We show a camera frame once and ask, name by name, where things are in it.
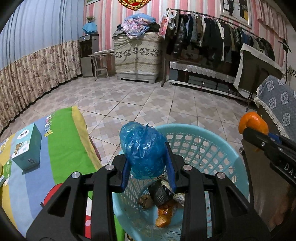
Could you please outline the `orange tangerine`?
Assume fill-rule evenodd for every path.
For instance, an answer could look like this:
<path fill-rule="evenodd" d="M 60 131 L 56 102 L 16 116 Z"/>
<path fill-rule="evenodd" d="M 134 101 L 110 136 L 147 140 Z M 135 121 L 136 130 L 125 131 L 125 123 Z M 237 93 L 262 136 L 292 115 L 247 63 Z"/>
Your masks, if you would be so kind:
<path fill-rule="evenodd" d="M 242 116 L 238 125 L 238 132 L 242 135 L 246 128 L 251 128 L 268 135 L 269 128 L 265 120 L 256 112 L 249 112 Z"/>

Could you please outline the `orange snack wrapper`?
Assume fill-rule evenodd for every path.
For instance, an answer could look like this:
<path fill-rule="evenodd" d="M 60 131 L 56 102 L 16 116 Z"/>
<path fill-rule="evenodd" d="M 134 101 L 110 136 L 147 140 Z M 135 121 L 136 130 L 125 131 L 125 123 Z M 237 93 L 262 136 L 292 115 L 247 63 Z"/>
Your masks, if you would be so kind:
<path fill-rule="evenodd" d="M 171 219 L 174 216 L 178 207 L 178 203 L 175 200 L 170 200 L 167 203 L 161 205 L 158 208 L 158 217 L 156 219 L 157 227 L 166 227 L 171 223 Z"/>

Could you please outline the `black ribbed paper cup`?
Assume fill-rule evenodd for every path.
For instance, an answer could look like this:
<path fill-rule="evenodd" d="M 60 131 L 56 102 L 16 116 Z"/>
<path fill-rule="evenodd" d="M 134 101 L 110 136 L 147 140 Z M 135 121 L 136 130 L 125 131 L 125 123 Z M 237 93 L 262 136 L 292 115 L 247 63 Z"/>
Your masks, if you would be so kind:
<path fill-rule="evenodd" d="M 148 191 L 157 208 L 168 203 L 173 198 L 173 194 L 170 189 L 168 189 L 165 184 L 162 184 L 162 179 L 158 179 L 149 185 Z"/>

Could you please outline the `blue plastic bag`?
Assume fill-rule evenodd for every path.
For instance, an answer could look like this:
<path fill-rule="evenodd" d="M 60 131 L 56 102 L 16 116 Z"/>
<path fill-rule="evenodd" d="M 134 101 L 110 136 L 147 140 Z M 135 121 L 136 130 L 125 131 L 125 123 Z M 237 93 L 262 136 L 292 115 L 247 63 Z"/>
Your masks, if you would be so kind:
<path fill-rule="evenodd" d="M 165 169 L 166 137 L 155 128 L 131 121 L 120 130 L 123 153 L 136 179 L 159 177 Z"/>

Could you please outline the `dark printed snack packet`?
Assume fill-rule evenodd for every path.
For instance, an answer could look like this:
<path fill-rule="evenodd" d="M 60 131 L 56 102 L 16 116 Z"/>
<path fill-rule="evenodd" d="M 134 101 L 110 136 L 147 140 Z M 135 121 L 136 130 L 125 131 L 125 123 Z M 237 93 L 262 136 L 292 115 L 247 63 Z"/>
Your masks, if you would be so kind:
<path fill-rule="evenodd" d="M 174 201 L 178 202 L 180 205 L 185 205 L 185 194 L 184 193 L 175 193 L 170 187 L 169 182 L 166 179 L 161 179 L 161 185 L 166 193 L 166 195 L 172 198 Z"/>

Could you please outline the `brown paper scrap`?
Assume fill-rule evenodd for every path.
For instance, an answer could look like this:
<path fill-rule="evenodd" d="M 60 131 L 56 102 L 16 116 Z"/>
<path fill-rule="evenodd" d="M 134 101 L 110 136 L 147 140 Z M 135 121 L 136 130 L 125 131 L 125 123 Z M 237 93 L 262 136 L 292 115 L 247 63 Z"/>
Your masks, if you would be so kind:
<path fill-rule="evenodd" d="M 149 194 L 142 195 L 138 199 L 137 203 L 142 207 L 142 209 L 149 209 L 154 205 L 154 202 Z"/>

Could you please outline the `dark covered chair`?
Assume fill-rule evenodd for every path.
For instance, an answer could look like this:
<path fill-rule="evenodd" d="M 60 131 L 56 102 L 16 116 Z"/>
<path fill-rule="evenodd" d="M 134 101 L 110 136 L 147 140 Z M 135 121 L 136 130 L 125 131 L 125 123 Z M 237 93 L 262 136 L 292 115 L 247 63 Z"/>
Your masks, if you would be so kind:
<path fill-rule="evenodd" d="M 286 76 L 284 69 L 257 49 L 243 44 L 234 87 L 247 102 L 247 108 L 257 96 L 256 90 L 270 75 L 282 79 Z"/>

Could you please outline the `teal tissue box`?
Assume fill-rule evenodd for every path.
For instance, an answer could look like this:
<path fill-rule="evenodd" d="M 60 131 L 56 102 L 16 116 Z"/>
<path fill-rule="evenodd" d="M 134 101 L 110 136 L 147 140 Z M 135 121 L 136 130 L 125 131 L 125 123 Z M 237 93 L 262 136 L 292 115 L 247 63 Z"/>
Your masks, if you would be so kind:
<path fill-rule="evenodd" d="M 40 163 L 42 135 L 35 123 L 15 133 L 11 142 L 11 159 L 22 170 L 27 171 Z"/>

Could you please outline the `low shelf with lace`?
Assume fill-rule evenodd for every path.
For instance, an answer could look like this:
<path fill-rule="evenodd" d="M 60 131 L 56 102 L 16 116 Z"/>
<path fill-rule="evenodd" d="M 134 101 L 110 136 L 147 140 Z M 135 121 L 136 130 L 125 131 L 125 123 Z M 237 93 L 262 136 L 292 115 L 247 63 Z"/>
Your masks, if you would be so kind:
<path fill-rule="evenodd" d="M 170 61 L 169 84 L 196 87 L 200 90 L 236 94 L 235 78 L 227 74 L 182 61 Z"/>

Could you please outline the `clothes rack with garments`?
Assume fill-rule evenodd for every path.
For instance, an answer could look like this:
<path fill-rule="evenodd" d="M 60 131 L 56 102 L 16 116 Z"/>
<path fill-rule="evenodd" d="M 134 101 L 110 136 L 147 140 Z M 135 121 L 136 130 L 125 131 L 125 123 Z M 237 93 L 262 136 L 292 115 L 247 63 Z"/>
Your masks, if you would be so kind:
<path fill-rule="evenodd" d="M 275 61 L 269 41 L 227 21 L 193 11 L 167 10 L 159 35 L 168 46 L 170 61 L 182 61 L 236 77 L 240 50 L 247 44 Z"/>

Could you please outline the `covered cabinet with cloth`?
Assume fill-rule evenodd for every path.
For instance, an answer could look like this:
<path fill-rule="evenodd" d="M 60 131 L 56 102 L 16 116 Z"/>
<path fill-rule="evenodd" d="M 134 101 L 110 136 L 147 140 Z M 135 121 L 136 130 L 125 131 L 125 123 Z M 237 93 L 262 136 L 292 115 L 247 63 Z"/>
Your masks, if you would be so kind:
<path fill-rule="evenodd" d="M 157 33 L 140 39 L 121 34 L 113 39 L 115 71 L 119 80 L 155 83 L 162 70 L 162 40 Z"/>

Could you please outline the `small metal folding table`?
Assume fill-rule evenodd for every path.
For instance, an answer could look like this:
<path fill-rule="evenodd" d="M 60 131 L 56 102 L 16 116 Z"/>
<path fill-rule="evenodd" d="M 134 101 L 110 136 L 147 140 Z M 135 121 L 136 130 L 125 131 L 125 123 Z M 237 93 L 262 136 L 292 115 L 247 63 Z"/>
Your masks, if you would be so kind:
<path fill-rule="evenodd" d="M 109 49 L 109 50 L 97 51 L 93 54 L 88 55 L 94 67 L 95 77 L 100 75 L 102 71 L 105 71 L 107 78 L 109 78 L 107 59 L 109 55 L 113 55 L 114 53 L 115 53 L 114 49 Z"/>

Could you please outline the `pile of colourful clothes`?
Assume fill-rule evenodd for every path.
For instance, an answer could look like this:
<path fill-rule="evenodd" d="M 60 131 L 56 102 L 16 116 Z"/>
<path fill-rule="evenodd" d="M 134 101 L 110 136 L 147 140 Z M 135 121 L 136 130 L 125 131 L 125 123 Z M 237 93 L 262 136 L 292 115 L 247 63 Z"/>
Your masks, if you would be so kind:
<path fill-rule="evenodd" d="M 128 16 L 121 24 L 117 26 L 117 30 L 112 35 L 113 39 L 126 36 L 128 39 L 139 40 L 144 37 L 145 33 L 157 33 L 160 25 L 152 16 L 139 13 Z"/>

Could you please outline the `blue covered water bottle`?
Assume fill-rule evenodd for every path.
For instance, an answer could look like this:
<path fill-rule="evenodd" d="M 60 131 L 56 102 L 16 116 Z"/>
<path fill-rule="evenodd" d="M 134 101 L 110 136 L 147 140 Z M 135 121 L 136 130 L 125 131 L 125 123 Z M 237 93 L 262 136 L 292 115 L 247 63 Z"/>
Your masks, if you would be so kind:
<path fill-rule="evenodd" d="M 86 18 L 86 23 L 83 25 L 83 32 L 85 35 L 89 34 L 96 34 L 97 33 L 97 25 L 95 23 L 95 17 L 94 16 L 88 16 Z"/>

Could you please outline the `red heart wall decoration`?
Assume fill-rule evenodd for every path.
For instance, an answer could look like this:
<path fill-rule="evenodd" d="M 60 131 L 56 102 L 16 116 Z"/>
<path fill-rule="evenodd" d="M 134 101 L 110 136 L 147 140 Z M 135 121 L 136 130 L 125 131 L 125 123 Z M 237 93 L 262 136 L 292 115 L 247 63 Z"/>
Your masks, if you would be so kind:
<path fill-rule="evenodd" d="M 118 0 L 118 2 L 127 9 L 137 11 L 145 5 L 147 5 L 151 0 Z"/>

